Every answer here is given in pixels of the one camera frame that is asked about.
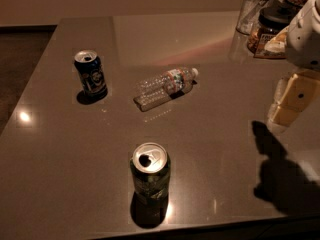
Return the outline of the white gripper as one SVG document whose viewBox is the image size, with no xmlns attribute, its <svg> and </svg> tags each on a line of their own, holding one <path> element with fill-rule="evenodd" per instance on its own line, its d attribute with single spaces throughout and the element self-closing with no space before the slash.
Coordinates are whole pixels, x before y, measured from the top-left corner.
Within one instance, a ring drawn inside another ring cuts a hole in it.
<svg viewBox="0 0 320 240">
<path fill-rule="evenodd" d="M 278 81 L 267 115 L 273 134 L 286 131 L 320 97 L 320 0 L 308 0 L 290 22 L 285 54 L 290 63 L 306 69 Z"/>
</svg>

